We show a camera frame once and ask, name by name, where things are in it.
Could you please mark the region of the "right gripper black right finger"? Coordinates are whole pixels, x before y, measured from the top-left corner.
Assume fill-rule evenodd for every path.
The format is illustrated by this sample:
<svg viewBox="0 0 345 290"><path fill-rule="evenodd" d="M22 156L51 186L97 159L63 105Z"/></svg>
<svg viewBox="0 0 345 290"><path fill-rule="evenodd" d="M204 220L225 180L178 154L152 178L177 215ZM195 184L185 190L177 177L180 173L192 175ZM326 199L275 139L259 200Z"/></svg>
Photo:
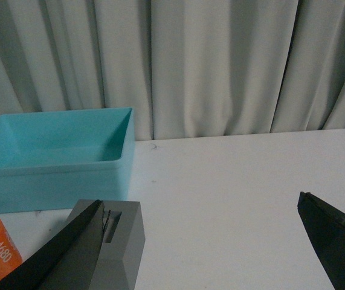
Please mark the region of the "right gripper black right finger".
<svg viewBox="0 0 345 290"><path fill-rule="evenodd" d="M335 289L345 289L345 213L309 192L297 211L311 245Z"/></svg>

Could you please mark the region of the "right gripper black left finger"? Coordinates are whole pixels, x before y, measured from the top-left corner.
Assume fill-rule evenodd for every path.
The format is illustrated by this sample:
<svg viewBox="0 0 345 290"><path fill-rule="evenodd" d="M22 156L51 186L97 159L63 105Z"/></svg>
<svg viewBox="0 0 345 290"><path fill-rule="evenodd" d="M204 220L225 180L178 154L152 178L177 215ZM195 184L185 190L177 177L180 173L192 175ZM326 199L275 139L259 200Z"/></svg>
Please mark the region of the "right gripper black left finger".
<svg viewBox="0 0 345 290"><path fill-rule="evenodd" d="M96 200L22 265L0 289L89 289L103 242L104 204Z"/></svg>

